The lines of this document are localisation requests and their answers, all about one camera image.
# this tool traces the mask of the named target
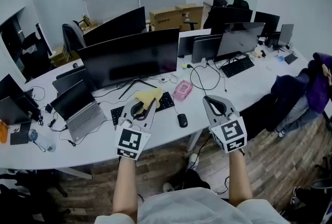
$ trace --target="dark jacket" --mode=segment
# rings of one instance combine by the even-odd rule
[[[309,83],[308,73],[308,69],[305,68],[297,77],[277,76],[270,94],[240,112],[247,129],[248,140],[263,129],[273,131],[287,116],[306,92]]]

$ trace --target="person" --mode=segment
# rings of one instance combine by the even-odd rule
[[[330,193],[324,190],[308,190],[300,187],[293,189],[293,196],[290,201],[291,206],[295,206],[298,201],[305,204],[295,210],[286,211],[283,216],[288,221],[299,223],[321,223],[331,199]]]
[[[332,98],[332,56],[316,52],[313,58],[308,65],[310,81],[306,93],[275,128],[279,137],[312,122],[324,111]]]
[[[242,152],[231,152],[229,164],[229,203],[208,188],[195,187],[154,195],[138,209],[135,161],[122,157],[113,214],[97,217],[95,224],[288,223],[268,201],[253,199]]]

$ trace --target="computer mouse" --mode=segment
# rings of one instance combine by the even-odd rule
[[[188,121],[185,114],[179,114],[177,118],[178,118],[178,124],[180,125],[181,128],[188,126]]]

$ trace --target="hand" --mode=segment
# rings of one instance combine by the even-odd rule
[[[331,71],[327,68],[325,64],[322,64],[323,74],[326,77],[331,77]]]

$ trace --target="shoe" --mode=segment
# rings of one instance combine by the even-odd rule
[[[162,186],[162,191],[164,193],[168,193],[174,191],[174,188],[170,183],[164,183],[164,185]]]
[[[188,160],[187,170],[196,170],[198,166],[199,158],[197,154],[191,154]]]
[[[296,202],[296,190],[299,189],[300,187],[295,187],[293,189],[293,196],[292,196],[292,199],[290,200],[290,205],[295,205],[295,202]]]
[[[284,137],[286,135],[285,131],[284,130],[281,130],[279,133],[278,133],[278,137]]]

